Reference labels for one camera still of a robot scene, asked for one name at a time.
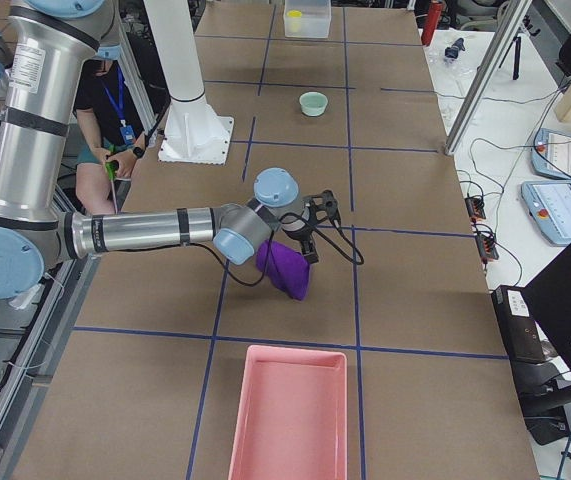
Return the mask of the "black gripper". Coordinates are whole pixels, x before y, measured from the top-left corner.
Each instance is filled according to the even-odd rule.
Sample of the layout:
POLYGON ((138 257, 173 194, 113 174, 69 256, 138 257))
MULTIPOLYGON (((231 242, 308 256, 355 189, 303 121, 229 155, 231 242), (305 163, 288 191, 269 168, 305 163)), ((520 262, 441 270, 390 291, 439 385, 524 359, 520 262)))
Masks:
POLYGON ((305 196, 301 213, 288 212, 281 216, 282 229, 289 238, 299 242, 301 254, 308 263, 319 261, 313 232, 325 221, 339 226, 338 201, 331 190, 305 196))

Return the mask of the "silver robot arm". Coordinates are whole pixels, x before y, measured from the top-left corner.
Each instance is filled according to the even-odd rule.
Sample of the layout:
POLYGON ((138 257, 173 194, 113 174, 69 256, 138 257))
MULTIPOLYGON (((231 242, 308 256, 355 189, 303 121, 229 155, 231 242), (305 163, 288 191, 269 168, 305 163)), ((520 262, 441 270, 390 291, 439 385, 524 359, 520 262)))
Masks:
POLYGON ((121 213, 112 183, 147 150, 114 1, 14 1, 18 33, 0 117, 0 299, 64 261, 111 251, 207 249, 221 264, 260 256, 283 231, 315 262, 319 225, 340 224, 330 191, 304 196, 282 168, 247 203, 121 213))

